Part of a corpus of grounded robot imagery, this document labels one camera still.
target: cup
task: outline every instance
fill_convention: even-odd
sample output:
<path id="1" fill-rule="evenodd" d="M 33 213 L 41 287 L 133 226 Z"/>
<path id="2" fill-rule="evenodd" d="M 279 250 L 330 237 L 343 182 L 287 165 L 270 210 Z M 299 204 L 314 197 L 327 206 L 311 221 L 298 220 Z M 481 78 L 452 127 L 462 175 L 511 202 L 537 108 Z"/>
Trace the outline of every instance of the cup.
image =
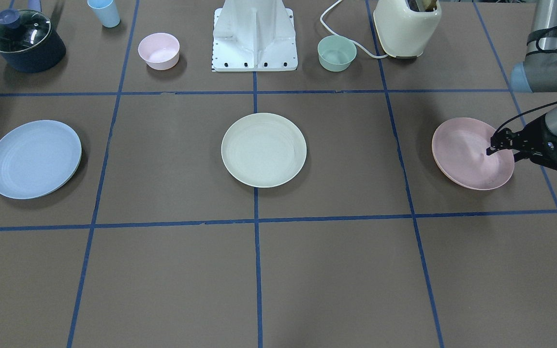
<path id="1" fill-rule="evenodd" d="M 343 71 L 356 58 L 356 45 L 346 37 L 331 35 L 319 42 L 318 55 L 319 64 L 326 70 Z"/>
<path id="2" fill-rule="evenodd" d="M 87 0 L 87 5 L 103 26 L 113 28 L 119 24 L 119 13 L 114 0 Z"/>
<path id="3" fill-rule="evenodd" d="M 179 60 L 179 41 L 168 33 L 153 33 L 141 40 L 138 51 L 150 68 L 166 70 Z"/>

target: white cable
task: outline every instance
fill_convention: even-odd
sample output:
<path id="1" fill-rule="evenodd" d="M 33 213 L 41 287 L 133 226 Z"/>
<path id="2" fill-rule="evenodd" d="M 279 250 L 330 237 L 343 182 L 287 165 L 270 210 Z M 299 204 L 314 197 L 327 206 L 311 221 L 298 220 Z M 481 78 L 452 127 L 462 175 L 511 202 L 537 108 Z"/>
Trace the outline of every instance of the white cable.
<path id="1" fill-rule="evenodd" d="M 335 2 L 334 4 L 332 4 L 331 7 L 328 7 L 322 14 L 321 16 L 319 16 L 319 22 L 321 22 L 321 24 L 323 25 L 324 28 L 326 28 L 332 35 L 336 35 L 339 36 L 339 34 L 334 33 L 334 31 L 332 31 L 332 29 L 330 29 L 330 27 L 328 27 L 325 22 L 323 21 L 323 16 L 325 16 L 331 9 L 334 9 L 334 7 L 338 4 L 341 3 L 341 1 L 343 0 L 338 0 L 337 2 Z M 375 58 L 375 59 L 382 59 L 382 58 L 386 58 L 388 57 L 388 55 L 383 55 L 383 56 L 376 56 L 373 53 L 369 52 L 364 46 L 362 46 L 361 44 L 359 44 L 358 42 L 349 39 L 351 42 L 353 42 L 356 46 L 360 47 L 364 52 L 367 53 L 367 55 L 369 55 L 371 58 Z"/>

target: pot handle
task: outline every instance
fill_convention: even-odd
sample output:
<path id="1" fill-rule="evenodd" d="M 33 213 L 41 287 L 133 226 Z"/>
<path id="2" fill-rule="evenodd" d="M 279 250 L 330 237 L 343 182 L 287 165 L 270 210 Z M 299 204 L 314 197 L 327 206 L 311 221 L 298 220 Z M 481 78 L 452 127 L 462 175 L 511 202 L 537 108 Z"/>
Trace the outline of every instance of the pot handle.
<path id="1" fill-rule="evenodd" d="M 31 10 L 42 12 L 42 5 L 40 4 L 40 0 L 28 0 L 27 7 Z"/>

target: plate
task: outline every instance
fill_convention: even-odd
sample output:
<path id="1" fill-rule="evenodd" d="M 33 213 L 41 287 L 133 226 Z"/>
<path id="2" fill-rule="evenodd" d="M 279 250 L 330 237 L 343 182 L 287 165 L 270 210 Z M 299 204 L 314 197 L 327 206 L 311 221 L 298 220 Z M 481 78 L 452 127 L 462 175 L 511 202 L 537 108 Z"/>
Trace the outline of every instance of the plate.
<path id="1" fill-rule="evenodd" d="M 440 170 L 455 183 L 477 190 L 504 185 L 513 175 L 512 150 L 487 156 L 495 129 L 485 122 L 457 117 L 442 123 L 431 141 L 433 158 Z"/>
<path id="2" fill-rule="evenodd" d="M 18 126 L 0 140 L 0 194 L 16 200 L 49 194 L 80 159 L 81 141 L 68 125 L 44 119 Z"/>
<path id="3" fill-rule="evenodd" d="M 277 187 L 300 172 L 307 159 L 307 142 L 285 117 L 254 113 L 227 130 L 221 154 L 229 173 L 242 183 Z"/>

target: glass lid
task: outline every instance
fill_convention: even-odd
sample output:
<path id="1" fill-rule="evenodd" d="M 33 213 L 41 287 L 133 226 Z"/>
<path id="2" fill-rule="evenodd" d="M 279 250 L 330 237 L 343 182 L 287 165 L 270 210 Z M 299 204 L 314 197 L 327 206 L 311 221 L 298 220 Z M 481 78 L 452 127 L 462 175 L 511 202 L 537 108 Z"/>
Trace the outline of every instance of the glass lid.
<path id="1" fill-rule="evenodd" d="M 35 47 L 51 33 L 51 20 L 34 10 L 0 12 L 0 52 L 22 52 Z"/>

